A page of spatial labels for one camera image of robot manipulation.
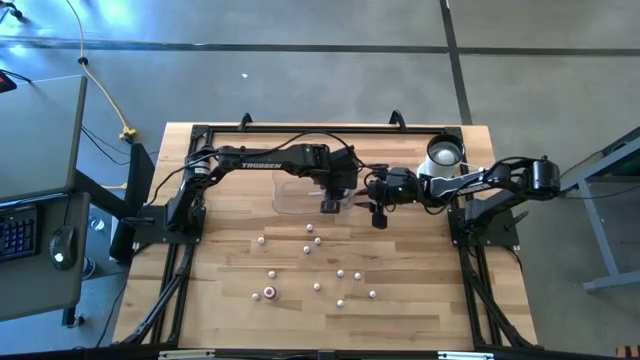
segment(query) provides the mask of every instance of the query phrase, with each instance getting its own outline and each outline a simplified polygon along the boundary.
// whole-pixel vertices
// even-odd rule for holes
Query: gray desk
[[[69,203],[67,225],[73,226],[78,261],[67,271],[53,267],[49,239],[62,226]],[[38,253],[28,258],[0,263],[0,321],[47,311],[70,308],[80,300],[82,268],[87,237],[90,196],[76,193],[38,201],[40,229]]]
[[[0,202],[71,191],[86,91],[73,76],[0,95]]]

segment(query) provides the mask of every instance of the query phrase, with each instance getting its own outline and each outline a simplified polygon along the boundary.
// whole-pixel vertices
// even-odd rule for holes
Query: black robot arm
[[[419,202],[430,214],[444,210],[456,197],[502,189],[485,200],[473,199],[465,207],[465,226],[486,226],[491,219],[526,200],[549,200],[560,191],[558,166],[546,157],[542,159],[507,158],[488,169],[451,179],[426,175],[417,177],[407,168],[378,170],[375,180],[367,185],[369,198],[373,200],[373,226],[386,227],[384,207]]]
[[[211,157],[218,160],[213,169],[209,163]],[[353,147],[330,152],[324,144],[296,144],[277,150],[205,146],[187,156],[186,162],[193,165],[185,170],[178,194],[169,200],[165,209],[165,224],[172,230],[188,226],[189,209],[194,201],[232,171],[282,170],[294,176],[309,177],[325,190],[320,211],[338,213],[339,200],[345,196],[345,189],[357,186],[359,169]]]

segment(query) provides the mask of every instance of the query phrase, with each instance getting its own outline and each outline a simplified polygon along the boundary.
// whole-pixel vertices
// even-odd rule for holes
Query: metal stand
[[[621,165],[640,158],[639,129],[640,128],[634,131],[638,133],[637,135],[633,134],[634,132],[630,133],[630,135],[635,136],[634,139],[625,139],[623,137],[621,140],[625,141],[620,140],[616,142],[617,144],[612,144],[612,146],[610,146],[610,148],[612,148],[610,152],[606,151],[607,149],[603,150],[600,160],[590,165],[576,166],[575,170],[567,172],[565,175],[566,180],[562,180],[561,191],[563,193],[577,188],[580,190],[580,197],[585,198],[583,200],[584,206],[589,215],[591,227],[596,235],[596,240],[602,253],[602,259],[609,273],[608,276],[584,282],[582,286],[587,291],[640,283],[640,271],[620,273],[618,270],[615,258],[611,252],[611,247],[609,246],[609,239],[602,225],[602,218],[598,213],[595,202],[590,199],[593,197],[593,194],[587,182],[589,179],[600,178],[616,170]]]

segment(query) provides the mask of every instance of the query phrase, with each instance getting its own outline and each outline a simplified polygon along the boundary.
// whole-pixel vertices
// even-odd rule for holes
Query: concrete floor
[[[447,45],[438,0],[193,0],[189,7],[160,0],[73,3],[92,40]],[[449,3],[462,47],[640,47],[634,36],[640,5],[634,0]],[[80,74],[79,50],[55,47],[55,39],[78,37],[66,3],[16,0],[16,5],[29,21],[6,16],[0,42],[29,42],[0,47],[0,68],[36,80]],[[48,43],[53,48],[33,48],[39,38],[53,38]],[[384,123],[399,108],[413,124],[461,123],[448,54],[90,50],[87,56],[149,151],[160,146],[168,121],[239,121],[245,112],[256,121]],[[526,51],[518,56],[462,55],[461,69],[473,123],[490,126],[497,158],[547,154],[567,168],[638,126],[637,57],[542,57]],[[119,122],[93,84],[84,124],[117,144]],[[100,183],[126,181],[126,167],[111,164],[84,138],[78,167]],[[621,218],[617,212],[628,209],[629,202],[637,205],[638,194],[611,201],[626,207],[602,203],[607,209],[603,217]],[[518,210],[531,211],[518,231],[540,344],[607,355],[618,345],[637,344],[640,286],[594,294],[581,288],[583,281],[605,274],[582,203],[554,200],[523,204]],[[618,231],[612,238],[632,244],[624,251],[627,255],[640,250],[637,236],[631,236],[637,231],[632,231]],[[104,274],[123,271],[107,263],[106,235],[93,233],[88,241],[89,251],[107,269]],[[634,265],[631,260],[625,266]],[[79,305],[88,316],[83,327],[60,328],[61,312],[0,323],[0,353],[95,346],[123,279],[85,282]],[[28,341],[20,335],[25,332],[31,333]]]

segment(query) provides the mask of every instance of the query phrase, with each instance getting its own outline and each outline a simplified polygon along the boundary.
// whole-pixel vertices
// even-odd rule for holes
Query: wooden tabletop
[[[168,123],[152,185],[183,165],[193,123]],[[463,126],[470,164],[494,161],[486,126]],[[219,133],[214,146],[271,148],[292,134]],[[365,163],[416,168],[430,135],[341,134]],[[298,143],[340,144],[309,135]],[[430,216],[419,205],[399,206],[389,227],[371,227],[368,211],[354,207],[338,215],[286,199],[308,179],[265,170],[233,172],[206,192],[207,221],[191,271],[180,347],[268,349],[463,350],[471,331],[460,260],[451,247],[445,215]],[[160,190],[156,204],[175,195],[178,174]],[[315,230],[307,233],[307,224]],[[258,237],[266,244],[260,246]],[[322,244],[313,243],[315,237]],[[303,247],[309,246],[306,255]],[[502,248],[487,248],[493,292],[509,320],[529,341],[535,333],[518,264]],[[114,341],[129,335],[155,302],[167,246],[152,245],[133,262]],[[338,279],[336,271],[345,276]],[[269,271],[277,277],[271,279]],[[360,272],[362,279],[354,279]],[[313,284],[321,284],[316,292]],[[275,301],[253,301],[274,286]],[[377,294],[368,297],[369,291]],[[336,306],[344,300],[344,307]],[[483,334],[486,313],[479,306]],[[164,335],[173,316],[165,319]]]

